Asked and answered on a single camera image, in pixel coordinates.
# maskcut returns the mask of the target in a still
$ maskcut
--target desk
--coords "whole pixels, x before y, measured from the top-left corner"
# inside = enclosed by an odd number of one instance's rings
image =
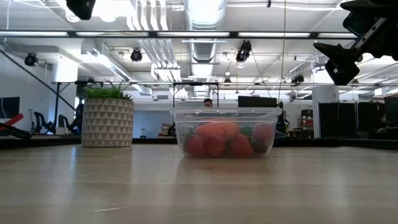
[[[394,223],[398,154],[275,148],[184,159],[175,145],[0,151],[2,223]]]

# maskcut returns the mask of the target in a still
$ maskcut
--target black partition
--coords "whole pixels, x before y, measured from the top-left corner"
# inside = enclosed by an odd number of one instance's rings
[[[353,138],[356,136],[354,103],[320,103],[321,138]]]
[[[338,103],[320,103],[320,134],[321,138],[337,137],[338,125]]]
[[[380,128],[381,118],[384,114],[384,105],[377,102],[358,103],[358,130],[376,131]]]
[[[355,103],[338,104],[339,137],[356,137]]]

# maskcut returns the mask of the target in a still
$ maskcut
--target spotlight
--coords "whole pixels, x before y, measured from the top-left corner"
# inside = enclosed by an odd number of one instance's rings
[[[304,82],[303,75],[297,75],[296,77],[292,77],[292,82],[291,83],[300,84],[302,82]]]
[[[227,77],[227,78],[225,78],[224,82],[225,83],[231,83],[231,79]]]
[[[30,66],[30,67],[34,67],[37,65],[37,57],[36,57],[36,53],[28,53],[26,58],[25,58],[25,65]]]
[[[142,60],[141,49],[134,49],[130,58],[133,62],[140,62]]]
[[[79,19],[89,20],[93,13],[95,0],[67,0],[67,6]]]
[[[238,54],[236,55],[236,62],[242,63],[245,62],[249,56],[251,51],[250,40],[244,40],[241,48],[238,50]]]

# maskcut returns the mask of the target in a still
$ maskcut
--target ceiling light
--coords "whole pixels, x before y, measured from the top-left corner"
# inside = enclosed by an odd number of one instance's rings
[[[37,57],[36,57],[36,53],[28,53],[26,58],[25,58],[25,65],[30,66],[30,67],[34,67],[37,65]]]
[[[76,32],[79,37],[148,37],[148,32],[133,31],[133,32]]]
[[[350,34],[350,33],[320,33],[318,34],[319,38],[348,38],[348,39],[352,39],[352,38],[357,38],[354,34]]]
[[[183,44],[225,44],[226,40],[181,40]]]
[[[134,49],[132,51],[132,54],[130,56],[130,59],[133,62],[140,62],[142,60],[142,54],[141,54],[141,49]]]
[[[310,33],[306,32],[240,32],[239,37],[309,37]]]
[[[158,32],[159,37],[229,37],[229,32]]]
[[[60,31],[9,31],[0,30],[0,36],[3,37],[67,37],[67,32]]]

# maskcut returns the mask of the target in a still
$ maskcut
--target toy fruit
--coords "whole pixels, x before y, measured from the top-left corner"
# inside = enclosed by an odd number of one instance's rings
[[[257,124],[251,135],[253,141],[268,142],[275,136],[274,127],[270,124]]]
[[[241,132],[239,125],[230,122],[207,123],[197,127],[196,133],[202,134],[216,134],[219,136],[226,136],[232,139],[235,135]]]
[[[253,155],[253,148],[250,145],[248,138],[242,134],[238,134],[231,142],[230,149],[231,157],[247,158]]]
[[[195,157],[205,157],[207,156],[207,150],[205,147],[205,141],[203,138],[197,134],[194,134],[189,138],[185,144],[184,150]]]
[[[205,137],[205,147],[207,153],[212,157],[220,157],[226,150],[225,135],[208,134]]]

